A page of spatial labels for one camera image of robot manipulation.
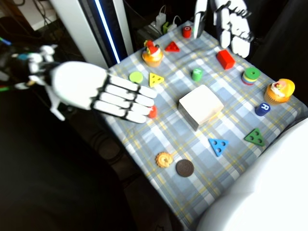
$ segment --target white robotic hand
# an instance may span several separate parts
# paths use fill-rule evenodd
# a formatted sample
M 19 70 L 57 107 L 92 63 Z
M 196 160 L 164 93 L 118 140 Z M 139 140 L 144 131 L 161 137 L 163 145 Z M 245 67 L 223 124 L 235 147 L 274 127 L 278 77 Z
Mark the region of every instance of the white robotic hand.
M 84 62 L 66 62 L 51 71 L 55 95 L 68 105 L 144 123 L 157 96 L 153 89 L 113 75 Z
M 220 45 L 243 58 L 249 55 L 250 42 L 254 39 L 248 25 L 247 17 L 251 14 L 243 0 L 210 0 L 214 12 L 214 25 L 217 27 Z M 204 26 L 196 22 L 199 12 L 205 12 L 207 0 L 197 0 L 195 9 L 194 37 L 197 38 Z

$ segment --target plaid tablecloth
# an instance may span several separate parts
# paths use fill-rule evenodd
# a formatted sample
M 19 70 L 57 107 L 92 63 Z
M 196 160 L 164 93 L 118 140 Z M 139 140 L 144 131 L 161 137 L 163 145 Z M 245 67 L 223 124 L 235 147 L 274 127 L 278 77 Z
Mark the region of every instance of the plaid tablecloth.
M 155 99 L 158 117 L 148 119 L 144 124 L 135 124 L 102 115 L 153 187 L 189 230 L 196 228 L 205 209 L 269 144 L 296 119 L 307 117 L 308 111 L 301 101 L 292 97 L 288 103 L 272 106 L 265 116 L 257 116 L 254 108 L 264 102 L 265 88 L 273 80 L 261 74 L 253 86 L 242 83 L 242 72 L 252 65 L 233 54 L 236 64 L 225 71 L 216 59 L 221 49 L 216 39 L 206 32 L 198 39 L 182 37 L 182 27 L 192 25 L 186 22 L 155 41 L 162 49 L 171 41 L 180 48 L 178 53 L 164 52 L 159 67 L 148 67 L 141 58 L 142 51 L 137 51 L 110 69 L 112 74 L 125 79 L 131 72 L 140 71 L 144 76 L 142 85 L 145 86 L 148 86 L 150 72 L 163 76 L 164 83 L 155 87 L 158 92 Z M 197 67 L 204 70 L 200 82 L 191 80 L 191 72 Z M 201 84 L 208 86 L 220 98 L 224 108 L 215 119 L 195 132 L 177 107 L 181 97 Z M 254 128 L 260 129 L 266 146 L 244 141 Z M 209 138 L 229 141 L 220 157 L 216 157 Z M 159 152 L 174 155 L 170 167 L 159 168 L 156 165 L 155 157 Z M 194 173 L 190 177 L 183 178 L 176 172 L 176 163 L 182 159 L 188 159 L 194 165 Z

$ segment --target floor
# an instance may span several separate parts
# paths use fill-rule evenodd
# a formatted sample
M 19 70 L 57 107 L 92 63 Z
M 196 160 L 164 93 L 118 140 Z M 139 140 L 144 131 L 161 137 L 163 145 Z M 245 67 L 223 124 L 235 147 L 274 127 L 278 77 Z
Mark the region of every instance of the floor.
M 111 159 L 120 151 L 117 143 L 100 129 L 93 112 L 78 110 L 70 124 L 103 158 Z M 122 182 L 138 230 L 172 231 L 169 208 L 128 154 L 112 168 Z

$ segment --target red triangle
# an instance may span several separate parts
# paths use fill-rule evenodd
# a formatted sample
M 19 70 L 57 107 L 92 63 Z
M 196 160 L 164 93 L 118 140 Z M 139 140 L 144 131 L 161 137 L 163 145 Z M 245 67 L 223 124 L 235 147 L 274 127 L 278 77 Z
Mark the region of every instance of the red triangle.
M 171 42 L 165 49 L 165 51 L 171 51 L 171 52 L 179 52 L 180 49 L 178 46 L 175 44 L 175 42 Z

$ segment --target white cube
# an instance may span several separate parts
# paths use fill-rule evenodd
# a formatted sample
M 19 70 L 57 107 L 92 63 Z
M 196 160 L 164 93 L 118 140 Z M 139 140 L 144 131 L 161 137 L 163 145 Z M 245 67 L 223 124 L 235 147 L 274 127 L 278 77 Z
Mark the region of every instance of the white cube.
M 179 112 L 195 131 L 222 109 L 222 102 L 205 85 L 197 87 L 181 98 L 178 107 Z

